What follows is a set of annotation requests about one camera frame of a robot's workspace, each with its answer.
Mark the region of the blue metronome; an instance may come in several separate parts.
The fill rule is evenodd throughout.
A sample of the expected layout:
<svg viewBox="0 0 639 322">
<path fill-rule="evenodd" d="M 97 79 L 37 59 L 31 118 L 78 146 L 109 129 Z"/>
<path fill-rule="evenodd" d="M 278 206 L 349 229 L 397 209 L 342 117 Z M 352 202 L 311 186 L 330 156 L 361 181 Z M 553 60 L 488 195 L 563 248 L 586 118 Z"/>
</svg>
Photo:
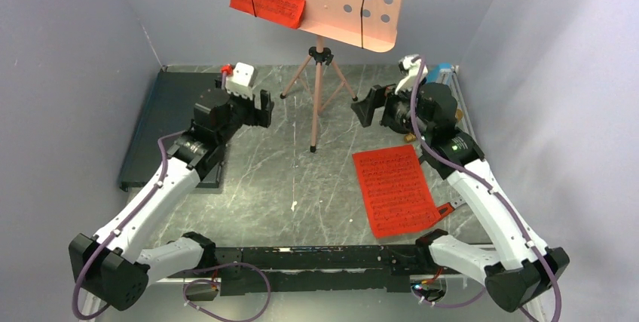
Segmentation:
<svg viewBox="0 0 639 322">
<path fill-rule="evenodd" d="M 454 67 L 450 63 L 440 63 L 428 71 L 425 82 L 449 85 L 453 79 Z"/>
</svg>

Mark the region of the pink music stand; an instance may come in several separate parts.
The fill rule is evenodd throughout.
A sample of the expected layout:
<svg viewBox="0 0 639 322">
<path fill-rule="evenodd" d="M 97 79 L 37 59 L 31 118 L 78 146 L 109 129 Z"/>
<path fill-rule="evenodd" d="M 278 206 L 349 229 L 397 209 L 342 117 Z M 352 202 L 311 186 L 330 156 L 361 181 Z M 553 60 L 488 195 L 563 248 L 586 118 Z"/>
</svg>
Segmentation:
<svg viewBox="0 0 639 322">
<path fill-rule="evenodd" d="M 329 104 L 323 99 L 324 70 L 334 69 L 340 80 L 334 94 L 346 90 L 352 101 L 358 99 L 325 41 L 331 39 L 375 53 L 388 52 L 396 44 L 401 9 L 402 0 L 306 0 L 299 28 L 315 35 L 315 44 L 309 48 L 280 98 L 287 98 L 296 84 L 311 95 L 311 152 L 317 148 L 320 113 Z"/>
</svg>

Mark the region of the gold microphone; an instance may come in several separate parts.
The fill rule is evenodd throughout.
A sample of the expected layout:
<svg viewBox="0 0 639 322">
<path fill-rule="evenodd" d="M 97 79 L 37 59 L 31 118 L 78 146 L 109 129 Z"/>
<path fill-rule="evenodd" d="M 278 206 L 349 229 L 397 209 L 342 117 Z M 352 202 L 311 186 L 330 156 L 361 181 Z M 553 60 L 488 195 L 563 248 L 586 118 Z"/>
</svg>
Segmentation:
<svg viewBox="0 0 639 322">
<path fill-rule="evenodd" d="M 417 137 L 413 133 L 407 133 L 403 139 L 406 143 L 413 143 L 417 140 Z"/>
</svg>

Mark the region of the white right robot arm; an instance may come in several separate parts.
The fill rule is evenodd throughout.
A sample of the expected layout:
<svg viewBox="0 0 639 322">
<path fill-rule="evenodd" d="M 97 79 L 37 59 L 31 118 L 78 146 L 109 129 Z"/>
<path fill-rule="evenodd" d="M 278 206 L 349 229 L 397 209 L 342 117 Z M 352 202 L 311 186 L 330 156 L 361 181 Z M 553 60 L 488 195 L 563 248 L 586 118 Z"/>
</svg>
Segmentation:
<svg viewBox="0 0 639 322">
<path fill-rule="evenodd" d="M 363 127 L 371 125 L 376 109 L 383 109 L 382 126 L 413 133 L 422 159 L 466 202 L 493 244 L 489 253 L 447 232 L 430 232 L 417 242 L 415 262 L 421 271 L 452 268 L 479 282 L 507 312 L 551 290 L 555 314 L 560 314 L 558 280 L 570 257 L 562 247 L 550 247 L 506 197 L 478 143 L 458 126 L 458 103 L 449 86 L 424 83 L 396 93 L 390 85 L 375 85 L 351 109 Z"/>
</svg>

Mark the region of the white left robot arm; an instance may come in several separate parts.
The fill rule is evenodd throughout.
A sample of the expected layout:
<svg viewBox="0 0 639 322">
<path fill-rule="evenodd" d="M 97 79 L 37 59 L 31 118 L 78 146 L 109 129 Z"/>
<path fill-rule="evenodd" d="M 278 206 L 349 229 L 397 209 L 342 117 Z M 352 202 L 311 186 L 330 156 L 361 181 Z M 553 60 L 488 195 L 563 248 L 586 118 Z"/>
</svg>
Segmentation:
<svg viewBox="0 0 639 322">
<path fill-rule="evenodd" d="M 182 271 L 205 277 L 221 267 L 216 244 L 197 232 L 154 249 L 145 244 L 177 202 L 223 162 L 228 143 L 240 128 L 271 125 L 271 94 L 261 90 L 258 96 L 256 106 L 253 93 L 206 90 L 194 104 L 189 127 L 170 134 L 170 146 L 165 146 L 163 136 L 157 140 L 161 162 L 135 198 L 93 234 L 80 233 L 72 239 L 68 247 L 75 281 L 72 310 L 79 320 L 96 317 L 80 311 L 81 290 L 101 299 L 106 308 L 124 311 L 163 278 Z"/>
</svg>

